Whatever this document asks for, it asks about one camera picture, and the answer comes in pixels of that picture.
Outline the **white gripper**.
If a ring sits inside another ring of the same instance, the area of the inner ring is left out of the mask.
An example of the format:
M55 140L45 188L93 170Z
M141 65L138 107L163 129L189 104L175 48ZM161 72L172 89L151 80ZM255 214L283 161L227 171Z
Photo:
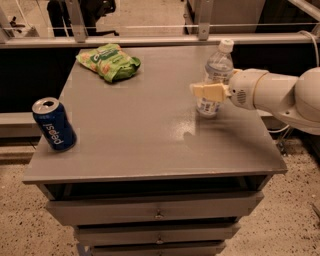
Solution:
M214 102L225 101L231 92L230 100L235 106L254 110L255 88L258 81L267 73L267 70L260 69L233 69L233 76L229 80L229 87L222 83L194 83L190 85L190 90L195 97Z

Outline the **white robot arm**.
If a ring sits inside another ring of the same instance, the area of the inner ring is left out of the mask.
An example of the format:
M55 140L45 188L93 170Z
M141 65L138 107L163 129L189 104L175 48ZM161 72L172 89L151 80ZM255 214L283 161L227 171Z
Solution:
M238 69L228 85L194 83L190 90L197 98L215 102L229 98L239 108L265 111L293 128L320 135L319 67L300 77L261 69Z

